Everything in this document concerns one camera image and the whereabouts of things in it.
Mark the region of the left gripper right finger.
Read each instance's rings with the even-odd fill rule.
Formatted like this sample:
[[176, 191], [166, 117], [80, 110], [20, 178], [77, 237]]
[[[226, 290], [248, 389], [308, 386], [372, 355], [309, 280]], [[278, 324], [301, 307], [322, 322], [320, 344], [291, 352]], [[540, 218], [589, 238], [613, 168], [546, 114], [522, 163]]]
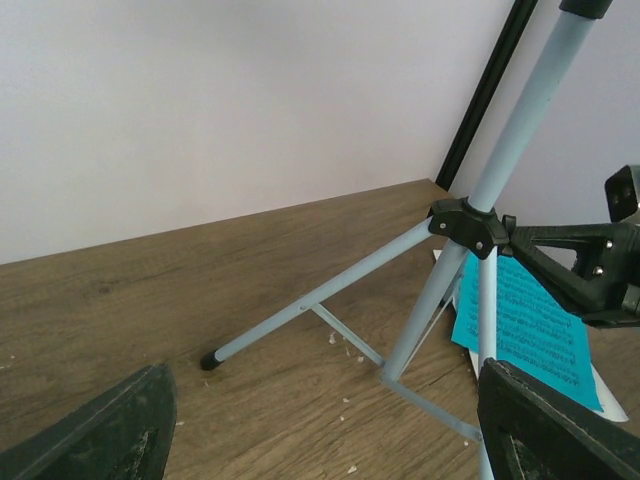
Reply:
[[639, 438], [507, 361], [487, 359], [477, 413], [496, 479], [637, 479]]

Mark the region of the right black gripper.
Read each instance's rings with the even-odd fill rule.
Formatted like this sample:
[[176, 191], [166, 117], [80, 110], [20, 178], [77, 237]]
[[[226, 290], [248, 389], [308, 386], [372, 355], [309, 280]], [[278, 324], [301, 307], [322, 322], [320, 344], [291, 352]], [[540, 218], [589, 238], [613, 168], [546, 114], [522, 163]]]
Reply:
[[610, 224], [518, 226], [510, 255], [567, 312], [594, 328], [639, 325], [639, 167], [604, 184]]

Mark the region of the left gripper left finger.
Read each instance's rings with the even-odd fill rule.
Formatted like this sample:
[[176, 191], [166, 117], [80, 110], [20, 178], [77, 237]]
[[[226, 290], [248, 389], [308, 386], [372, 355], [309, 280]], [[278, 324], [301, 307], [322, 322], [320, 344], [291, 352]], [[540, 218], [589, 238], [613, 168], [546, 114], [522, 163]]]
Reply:
[[177, 418], [166, 364], [148, 365], [1, 453], [3, 479], [161, 479]]

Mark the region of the blue sheet music page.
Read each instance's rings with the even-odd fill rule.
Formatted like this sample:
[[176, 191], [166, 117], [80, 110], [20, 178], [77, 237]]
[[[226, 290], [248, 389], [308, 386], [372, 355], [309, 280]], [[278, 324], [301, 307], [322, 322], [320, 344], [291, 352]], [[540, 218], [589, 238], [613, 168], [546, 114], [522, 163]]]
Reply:
[[600, 411], [585, 325], [515, 259], [497, 262], [497, 358]]

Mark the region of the light blue music stand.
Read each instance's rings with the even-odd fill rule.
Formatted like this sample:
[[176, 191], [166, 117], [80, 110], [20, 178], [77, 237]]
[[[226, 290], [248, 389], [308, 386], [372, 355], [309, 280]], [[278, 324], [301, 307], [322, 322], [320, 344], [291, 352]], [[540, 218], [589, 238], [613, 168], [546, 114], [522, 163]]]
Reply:
[[[399, 379], [450, 303], [469, 255], [479, 260], [478, 360], [497, 353], [498, 249], [509, 240], [494, 205], [533, 138], [561, 81], [593, 24], [604, 17], [607, 1], [563, 1], [556, 24], [544, 45], [471, 195], [441, 200], [417, 226], [300, 297], [257, 326], [202, 356], [200, 367], [211, 371], [302, 313], [311, 310], [362, 354], [382, 367], [382, 382], [457, 433], [478, 443], [480, 429], [400, 384]], [[402, 255], [433, 235], [445, 237], [441, 255], [426, 281], [389, 358], [381, 357], [323, 306], [323, 301]]]

